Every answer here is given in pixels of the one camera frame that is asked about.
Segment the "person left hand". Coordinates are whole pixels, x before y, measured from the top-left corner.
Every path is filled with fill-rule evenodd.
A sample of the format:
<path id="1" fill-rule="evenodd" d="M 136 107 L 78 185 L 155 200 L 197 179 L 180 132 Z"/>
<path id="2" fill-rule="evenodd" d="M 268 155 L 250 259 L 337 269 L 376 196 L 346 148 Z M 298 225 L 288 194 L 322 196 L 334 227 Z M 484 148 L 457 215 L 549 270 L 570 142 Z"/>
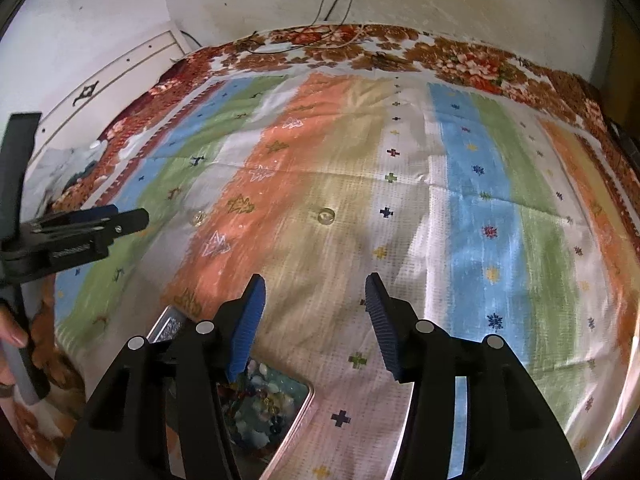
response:
<path id="1" fill-rule="evenodd" d="M 4 304 L 0 308 L 0 337 L 1 342 L 17 349 L 24 348 L 28 341 L 27 333 L 15 322 L 12 313 Z M 1 351 L 0 382 L 6 386 L 15 384 L 4 351 Z"/>

